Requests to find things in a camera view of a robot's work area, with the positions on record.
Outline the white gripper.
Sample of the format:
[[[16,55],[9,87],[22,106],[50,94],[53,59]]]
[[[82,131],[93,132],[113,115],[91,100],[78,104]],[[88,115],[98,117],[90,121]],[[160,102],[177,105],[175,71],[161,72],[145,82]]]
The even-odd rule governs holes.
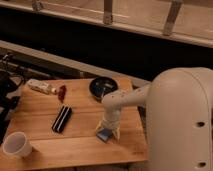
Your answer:
[[[98,133],[104,128],[111,129],[113,130],[113,135],[116,138],[116,140],[120,139],[120,130],[119,125],[120,125],[120,118],[121,118],[121,110],[120,109],[115,109],[115,110],[106,110],[103,117],[102,121],[99,121],[95,133]]]

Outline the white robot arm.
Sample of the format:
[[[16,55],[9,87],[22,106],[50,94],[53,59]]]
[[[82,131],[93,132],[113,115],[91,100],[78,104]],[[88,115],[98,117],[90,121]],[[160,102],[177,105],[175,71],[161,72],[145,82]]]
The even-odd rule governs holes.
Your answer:
[[[213,171],[213,69],[173,68],[102,99],[100,138],[120,136],[121,109],[146,108],[150,171]]]

